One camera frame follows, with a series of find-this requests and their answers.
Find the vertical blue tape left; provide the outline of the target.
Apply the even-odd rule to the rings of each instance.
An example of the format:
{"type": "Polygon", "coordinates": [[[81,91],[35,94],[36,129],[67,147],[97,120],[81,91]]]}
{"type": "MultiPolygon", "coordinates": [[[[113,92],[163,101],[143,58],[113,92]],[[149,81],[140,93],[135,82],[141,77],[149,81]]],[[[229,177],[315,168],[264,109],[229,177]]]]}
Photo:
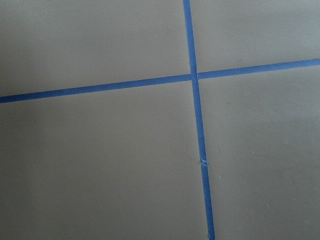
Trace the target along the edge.
{"type": "Polygon", "coordinates": [[[207,154],[206,154],[206,144],[205,144],[205,134],[204,134],[204,126],[203,126],[199,80],[197,75],[197,60],[196,60],[194,31],[193,31],[193,23],[192,23],[191,3],[189,0],[183,0],[182,2],[183,2],[183,9],[184,9],[186,37],[187,37],[187,45],[188,45],[189,67],[190,67],[193,104],[194,104],[195,122],[196,122],[196,130],[197,130],[199,161],[200,161],[200,167],[201,167],[201,177],[202,177],[202,186],[203,186],[203,194],[204,194],[206,224],[207,224],[208,238],[210,240],[215,240],[216,239],[215,226],[214,226],[212,199],[211,199],[208,161],[207,161],[207,154]]]}

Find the horizontal blue tape left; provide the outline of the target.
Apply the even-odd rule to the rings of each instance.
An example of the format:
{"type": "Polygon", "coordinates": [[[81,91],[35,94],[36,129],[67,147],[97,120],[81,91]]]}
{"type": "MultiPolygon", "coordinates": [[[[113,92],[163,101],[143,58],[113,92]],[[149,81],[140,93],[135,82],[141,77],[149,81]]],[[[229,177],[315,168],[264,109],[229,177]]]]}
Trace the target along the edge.
{"type": "MultiPolygon", "coordinates": [[[[207,72],[199,72],[197,73],[197,77],[199,80],[204,80],[204,79],[210,79],[210,78],[237,76],[237,75],[253,74],[253,73],[260,73],[260,72],[272,72],[272,71],[280,71],[280,70],[286,70],[286,69],[306,68],[306,67],[318,66],[319,64],[320,64],[320,60],[318,58],[307,59],[307,60],[299,60],[299,61],[291,61],[291,62],[283,62],[283,63],[274,63],[274,64],[265,64],[265,65],[256,65],[256,66],[248,66],[248,67],[238,67],[238,68],[214,70],[214,71],[207,71],[207,72]]],[[[99,85],[91,85],[91,86],[83,86],[83,87],[73,87],[73,88],[66,88],[66,89],[8,95],[8,96],[2,96],[0,98],[0,102],[4,104],[4,103],[11,103],[11,102],[79,95],[79,94],[87,94],[87,93],[94,93],[94,92],[145,87],[145,86],[152,86],[152,85],[187,82],[191,80],[192,80],[192,77],[190,74],[174,75],[174,76],[166,76],[166,77],[125,81],[125,82],[116,82],[116,83],[108,83],[108,84],[99,84],[99,85]]]]}

